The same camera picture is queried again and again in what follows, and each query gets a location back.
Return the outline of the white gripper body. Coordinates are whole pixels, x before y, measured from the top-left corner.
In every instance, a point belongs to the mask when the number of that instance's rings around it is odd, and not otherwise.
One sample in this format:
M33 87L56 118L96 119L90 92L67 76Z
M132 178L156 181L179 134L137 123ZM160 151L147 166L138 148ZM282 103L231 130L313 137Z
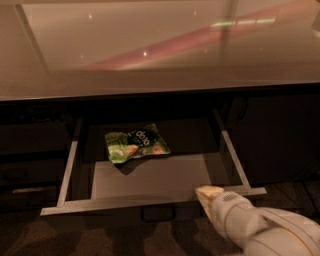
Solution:
M209 204L216 231L229 240L248 240L264 228L258 209L235 192L224 192Z

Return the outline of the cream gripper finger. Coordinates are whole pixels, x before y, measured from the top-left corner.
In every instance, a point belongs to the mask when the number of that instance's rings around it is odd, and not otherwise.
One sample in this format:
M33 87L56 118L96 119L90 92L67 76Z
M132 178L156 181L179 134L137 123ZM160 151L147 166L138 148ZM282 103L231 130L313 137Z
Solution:
M212 220L211 203L223 192L223 188L209 185L201 186L195 189L197 199L199 200L209 220Z

